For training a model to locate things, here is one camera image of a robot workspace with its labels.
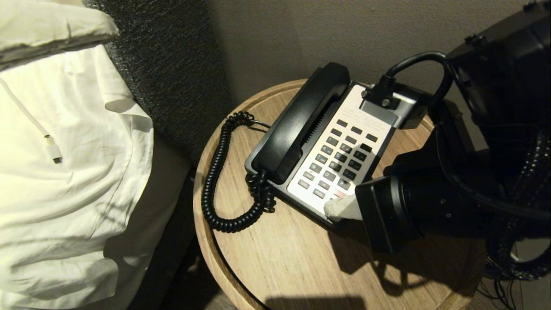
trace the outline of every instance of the white bed sheet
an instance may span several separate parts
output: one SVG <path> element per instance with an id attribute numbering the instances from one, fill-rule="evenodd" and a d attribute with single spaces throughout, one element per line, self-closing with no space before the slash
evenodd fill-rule
<path id="1" fill-rule="evenodd" d="M 0 91 L 0 307 L 64 309 L 104 300 L 122 291 L 120 261 L 141 268 L 134 281 L 125 275 L 137 289 L 175 201 L 150 219 L 159 220 L 155 236 L 143 231 L 149 237 L 141 244 L 149 246 L 128 245 L 116 262 L 106 242 L 125 231 L 148 181 L 151 119 L 103 46 L 0 76 L 63 155 L 63 163 L 52 162 L 40 132 Z"/>

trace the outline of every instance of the coiled phone cord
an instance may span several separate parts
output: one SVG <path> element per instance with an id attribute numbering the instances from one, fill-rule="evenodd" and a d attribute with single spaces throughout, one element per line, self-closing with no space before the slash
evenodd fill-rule
<path id="1" fill-rule="evenodd" d="M 249 193 L 254 199 L 251 208 L 243 215 L 237 218 L 221 218 L 216 214 L 214 209 L 214 192 L 216 183 L 220 177 L 220 172 L 228 156 L 230 147 L 231 133 L 239 126 L 252 126 L 253 124 L 261 124 L 267 126 L 257 120 L 255 117 L 244 111 L 234 113 L 228 117 L 227 121 L 222 125 L 220 140 L 218 147 L 214 152 L 213 159 L 210 163 L 210 168 L 203 186 L 203 194 L 201 196 L 201 206 L 203 216 L 209 223 L 212 229 L 221 232 L 238 232 L 255 223 L 262 212 L 274 212 L 273 206 L 276 204 L 272 186 L 267 182 L 266 173 L 247 173 L 245 182 L 249 187 Z"/>

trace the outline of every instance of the pillow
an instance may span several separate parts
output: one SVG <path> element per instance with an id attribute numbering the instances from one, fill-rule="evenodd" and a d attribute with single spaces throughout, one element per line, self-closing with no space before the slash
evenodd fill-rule
<path id="1" fill-rule="evenodd" d="M 112 40 L 118 29 L 101 11 L 37 0 L 0 0 L 0 71 Z"/>

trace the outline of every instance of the wall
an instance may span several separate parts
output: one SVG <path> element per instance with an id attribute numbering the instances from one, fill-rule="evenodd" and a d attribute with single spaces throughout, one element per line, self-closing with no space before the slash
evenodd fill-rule
<path id="1" fill-rule="evenodd" d="M 374 83 L 405 57 L 453 50 L 524 2 L 210 0 L 209 5 L 237 104 L 270 86 L 307 78 L 330 61 L 347 66 L 354 80 Z M 400 82 L 431 92 L 440 78 L 441 69 L 432 63 L 398 75 Z M 448 99 L 462 102 L 457 89 Z M 468 114 L 464 104 L 460 109 Z M 469 131 L 483 147 L 473 125 Z"/>

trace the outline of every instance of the wooden tabletop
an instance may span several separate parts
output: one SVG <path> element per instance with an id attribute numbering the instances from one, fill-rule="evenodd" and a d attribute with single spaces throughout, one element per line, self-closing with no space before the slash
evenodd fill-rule
<path id="1" fill-rule="evenodd" d="M 271 124 L 304 82 L 266 89 L 235 111 L 249 111 Z M 397 130 L 374 177 L 396 155 L 420 148 L 431 130 L 430 121 L 414 130 Z M 480 241 L 427 238 L 397 255 L 374 254 L 361 222 L 328 232 L 279 199 L 275 213 L 263 214 L 241 232 L 212 231 L 201 211 L 201 192 L 219 134 L 220 126 L 197 168 L 193 208 L 205 261 L 239 309 L 446 310 L 469 303 L 485 260 Z M 263 134 L 246 127 L 234 131 L 215 192 L 219 216 L 234 218 L 250 208 L 244 163 Z"/>

